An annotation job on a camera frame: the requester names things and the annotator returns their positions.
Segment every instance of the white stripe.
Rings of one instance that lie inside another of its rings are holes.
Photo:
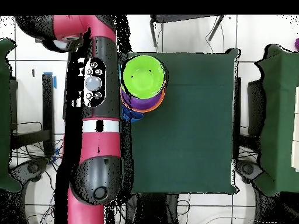
[[[102,120],[104,123],[103,132],[119,132],[119,122],[115,120]],[[97,120],[83,121],[83,132],[96,132]]]

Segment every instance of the purple bowl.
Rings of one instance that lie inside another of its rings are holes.
[[[129,96],[123,89],[121,88],[121,96],[128,106],[132,107],[133,109],[138,110],[147,110],[154,107],[160,100],[162,95],[162,91],[156,94],[154,97],[149,99],[138,99],[133,96]]]

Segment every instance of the bowl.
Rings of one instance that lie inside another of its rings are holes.
[[[142,106],[141,106],[141,105],[137,105],[136,107],[132,107],[132,106],[131,106],[131,103],[128,103],[128,102],[126,102],[126,101],[124,100],[122,89],[121,89],[120,91],[121,91],[120,96],[121,96],[121,100],[122,100],[123,104],[124,104],[128,109],[131,109],[132,111],[136,111],[136,112],[138,112],[138,113],[147,113],[147,112],[149,112],[149,111],[155,110],[155,109],[162,103],[162,101],[163,101],[163,99],[164,99],[164,96],[165,96],[165,89],[162,89],[161,94],[159,95],[159,99],[158,99],[158,100],[155,99],[155,102],[156,102],[156,103],[155,103],[153,106],[151,106],[151,107],[149,107],[149,108],[145,108],[144,105],[142,105]]]
[[[139,98],[149,99],[158,95],[165,85],[165,68],[149,55],[132,57],[123,70],[123,91]]]
[[[132,111],[131,109],[127,108],[126,106],[121,106],[121,112],[123,113],[123,118],[127,121],[131,121],[134,123],[143,118],[144,113],[138,113],[136,111]]]

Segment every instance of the chair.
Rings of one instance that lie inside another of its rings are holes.
[[[190,19],[204,18],[210,16],[218,16],[218,15],[151,15],[151,21],[149,22],[150,23],[149,25],[151,28],[154,47],[157,47],[157,41],[156,41],[155,30],[154,30],[154,22],[156,23],[177,22],[180,20],[190,20]],[[217,31],[218,26],[220,25],[223,17],[224,15],[219,15],[219,19],[215,24],[215,26],[213,27],[210,37],[208,38],[209,41],[211,41],[212,38],[214,37],[214,34]]]

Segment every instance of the green tablecloth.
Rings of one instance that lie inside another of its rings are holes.
[[[163,62],[169,81],[162,104],[132,124],[133,192],[235,193],[232,102],[238,50],[146,54]]]
[[[260,135],[260,165],[265,172],[255,184],[268,196],[281,191],[299,193],[299,173],[291,166],[299,53],[271,45],[266,54],[257,62],[266,93],[266,119]]]

